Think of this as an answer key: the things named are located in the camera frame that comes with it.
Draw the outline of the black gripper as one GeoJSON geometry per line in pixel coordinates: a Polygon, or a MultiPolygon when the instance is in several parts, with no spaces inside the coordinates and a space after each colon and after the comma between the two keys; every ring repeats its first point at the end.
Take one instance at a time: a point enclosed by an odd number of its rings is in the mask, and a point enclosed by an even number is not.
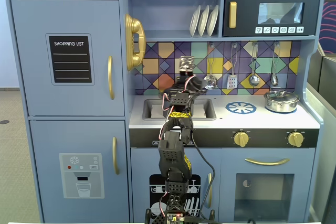
{"type": "Polygon", "coordinates": [[[196,75],[193,76],[179,76],[176,82],[170,87],[170,95],[177,93],[188,93],[189,95],[201,95],[207,92],[204,81],[199,79],[196,75]]]}

